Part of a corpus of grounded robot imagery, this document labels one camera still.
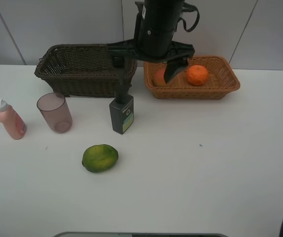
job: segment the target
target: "wicker basket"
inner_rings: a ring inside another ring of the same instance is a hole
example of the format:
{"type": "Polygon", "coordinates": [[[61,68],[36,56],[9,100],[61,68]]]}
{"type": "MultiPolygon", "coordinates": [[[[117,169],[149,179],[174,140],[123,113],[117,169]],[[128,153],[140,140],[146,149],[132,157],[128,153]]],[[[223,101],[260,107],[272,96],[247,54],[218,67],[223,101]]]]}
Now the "wicker basket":
{"type": "Polygon", "coordinates": [[[155,72],[166,64],[144,63],[144,78],[147,88],[158,99],[206,99],[219,100],[229,92],[238,90],[240,83],[227,61],[218,56],[196,56],[189,65],[202,65],[209,71],[208,81],[203,86],[192,86],[186,80],[186,71],[179,73],[168,87],[153,84],[155,72]]]}
{"type": "MultiPolygon", "coordinates": [[[[124,80],[131,83],[136,60],[126,60],[124,80]]],[[[61,44],[40,59],[35,75],[65,96],[114,97],[118,84],[105,44],[61,44]]]]}

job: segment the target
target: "dark brown wicker basket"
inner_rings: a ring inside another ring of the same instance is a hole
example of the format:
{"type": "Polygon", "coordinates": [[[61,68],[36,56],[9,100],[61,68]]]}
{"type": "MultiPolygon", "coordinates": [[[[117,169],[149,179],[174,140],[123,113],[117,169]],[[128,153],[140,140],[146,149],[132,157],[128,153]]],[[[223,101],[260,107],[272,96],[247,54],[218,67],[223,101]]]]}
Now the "dark brown wicker basket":
{"type": "MultiPolygon", "coordinates": [[[[136,60],[126,59],[126,83],[136,67],[136,60]]],[[[64,96],[114,97],[118,84],[106,44],[55,45],[40,59],[35,75],[64,96]]]]}

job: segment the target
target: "pink label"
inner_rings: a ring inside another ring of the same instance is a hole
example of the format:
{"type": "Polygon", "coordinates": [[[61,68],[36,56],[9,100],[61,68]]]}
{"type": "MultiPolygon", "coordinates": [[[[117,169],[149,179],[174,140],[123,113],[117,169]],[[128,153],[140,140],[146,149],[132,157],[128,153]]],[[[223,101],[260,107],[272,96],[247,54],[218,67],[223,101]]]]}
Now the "pink label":
{"type": "Polygon", "coordinates": [[[15,127],[18,131],[18,133],[22,136],[26,130],[27,130],[27,126],[25,125],[25,123],[23,122],[23,120],[21,119],[21,117],[17,114],[15,117],[15,127]]]}

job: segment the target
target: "pink bottle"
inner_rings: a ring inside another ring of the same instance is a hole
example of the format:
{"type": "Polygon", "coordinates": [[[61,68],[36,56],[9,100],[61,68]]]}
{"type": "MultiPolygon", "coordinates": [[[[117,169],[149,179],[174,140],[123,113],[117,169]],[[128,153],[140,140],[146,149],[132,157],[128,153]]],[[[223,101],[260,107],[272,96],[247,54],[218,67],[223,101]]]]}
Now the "pink bottle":
{"type": "Polygon", "coordinates": [[[27,126],[17,112],[2,99],[0,99],[0,122],[15,140],[21,139],[27,131],[27,126]]]}

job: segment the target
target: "light brown wicker basket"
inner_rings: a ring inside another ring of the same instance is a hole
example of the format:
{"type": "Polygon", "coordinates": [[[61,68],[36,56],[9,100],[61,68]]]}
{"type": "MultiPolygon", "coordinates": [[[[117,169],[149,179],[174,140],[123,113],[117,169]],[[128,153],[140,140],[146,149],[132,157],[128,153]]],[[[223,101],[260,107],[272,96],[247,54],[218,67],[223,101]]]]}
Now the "light brown wicker basket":
{"type": "Polygon", "coordinates": [[[179,73],[168,87],[153,84],[155,72],[165,68],[164,63],[144,63],[144,78],[147,88],[158,99],[203,99],[219,100],[226,94],[238,90],[240,83],[227,61],[219,56],[195,56],[189,66],[202,65],[209,71],[208,81],[202,86],[193,86],[186,80],[186,70],[179,73]]]}

